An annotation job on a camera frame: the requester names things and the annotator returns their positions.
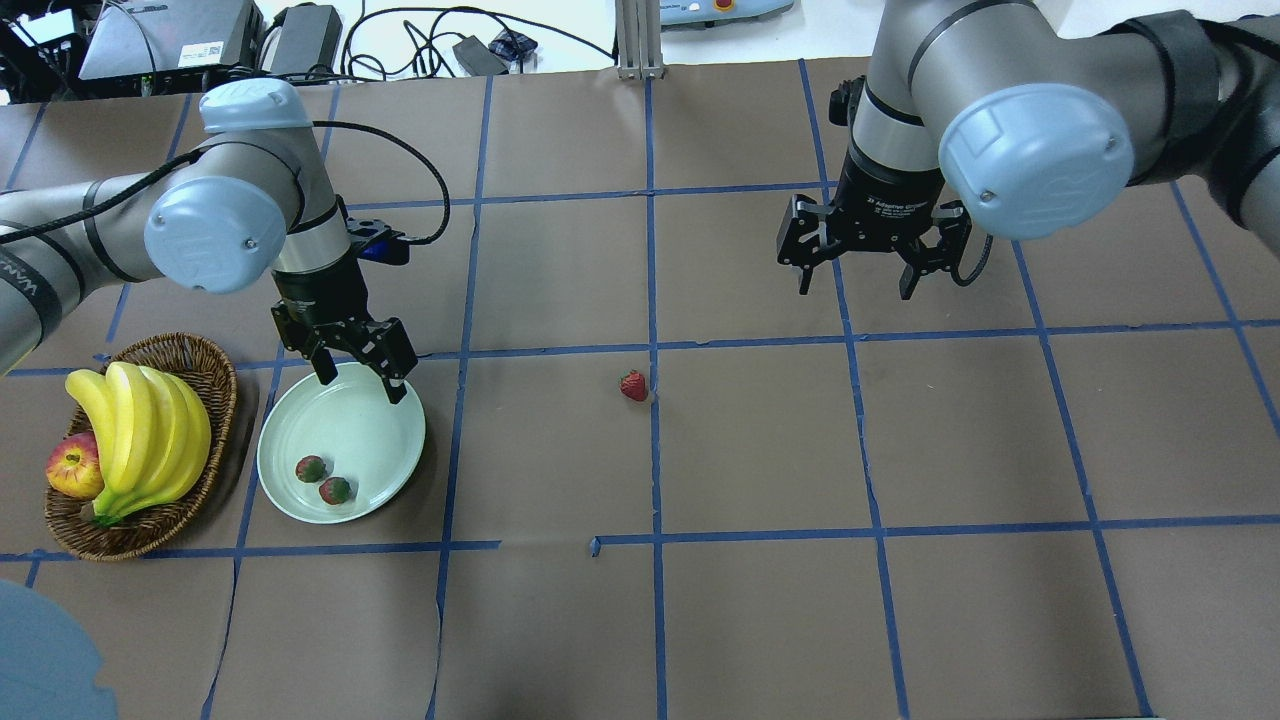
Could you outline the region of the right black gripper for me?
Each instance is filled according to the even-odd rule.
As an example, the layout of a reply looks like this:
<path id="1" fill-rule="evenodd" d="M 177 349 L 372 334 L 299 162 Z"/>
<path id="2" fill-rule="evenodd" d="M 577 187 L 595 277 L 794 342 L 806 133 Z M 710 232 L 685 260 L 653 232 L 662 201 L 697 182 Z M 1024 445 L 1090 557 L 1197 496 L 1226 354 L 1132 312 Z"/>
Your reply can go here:
<path id="1" fill-rule="evenodd" d="M 905 268 L 899 296 L 908 301 L 920 281 L 945 273 L 957 287 L 973 284 L 984 272 L 993 247 L 986 234 L 975 265 L 965 275 L 961 263 L 973 219 L 960 200 L 938 205 L 945 178 L 938 168 L 900 170 L 884 167 L 860 150 L 844 159 L 833 202 L 819 204 L 792 195 L 777 231 L 777 264 L 797 278 L 797 292 L 809 295 L 815 269 L 842 252 L 897 252 Z M 938 242 L 922 236 L 936 229 Z"/>

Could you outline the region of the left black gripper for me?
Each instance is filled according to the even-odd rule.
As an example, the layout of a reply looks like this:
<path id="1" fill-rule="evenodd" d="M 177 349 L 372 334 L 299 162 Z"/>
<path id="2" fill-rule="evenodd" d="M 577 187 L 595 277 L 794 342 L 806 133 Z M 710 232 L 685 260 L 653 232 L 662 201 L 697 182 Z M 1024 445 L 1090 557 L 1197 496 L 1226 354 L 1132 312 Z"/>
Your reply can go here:
<path id="1" fill-rule="evenodd" d="M 280 301 L 271 309 L 283 346 L 312 366 L 323 386 L 338 375 L 332 354 L 360 360 L 374 372 L 392 405 L 408 393 L 406 380 L 419 359 L 399 318 L 375 322 L 369 288 L 356 255 L 312 272 L 271 272 Z"/>

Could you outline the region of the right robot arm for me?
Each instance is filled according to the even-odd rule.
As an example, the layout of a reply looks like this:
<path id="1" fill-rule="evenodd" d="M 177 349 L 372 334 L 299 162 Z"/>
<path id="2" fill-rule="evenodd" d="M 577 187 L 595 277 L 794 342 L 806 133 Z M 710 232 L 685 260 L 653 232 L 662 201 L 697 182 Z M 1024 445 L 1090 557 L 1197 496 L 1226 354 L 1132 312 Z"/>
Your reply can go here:
<path id="1" fill-rule="evenodd" d="M 890 1 L 879 22 L 867 73 L 829 96 L 847 133 L 833 199 L 795 195 L 777 234 L 800 293 L 846 252 L 901 258 L 902 299 L 936 272 L 966 286 L 974 227 L 1039 240 L 1184 176 L 1277 250 L 1275 15 L 1062 38 L 1032 1 Z"/>

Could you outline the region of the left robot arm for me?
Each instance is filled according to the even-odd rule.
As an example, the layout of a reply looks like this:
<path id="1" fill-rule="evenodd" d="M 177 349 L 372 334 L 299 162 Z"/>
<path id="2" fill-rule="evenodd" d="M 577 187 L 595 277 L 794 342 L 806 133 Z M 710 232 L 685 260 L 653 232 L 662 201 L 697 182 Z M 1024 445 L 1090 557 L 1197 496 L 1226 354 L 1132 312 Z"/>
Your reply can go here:
<path id="1" fill-rule="evenodd" d="M 207 138 L 147 174 L 3 193 L 3 370 L 106 284 L 165 277 L 233 293 L 270 273 L 283 345 L 324 384 L 338 375 L 333 354 L 349 355 L 398 404 L 416 354 L 401 320 L 369 314 L 358 266 L 392 232 L 351 228 L 300 91 L 234 81 L 198 111 Z"/>

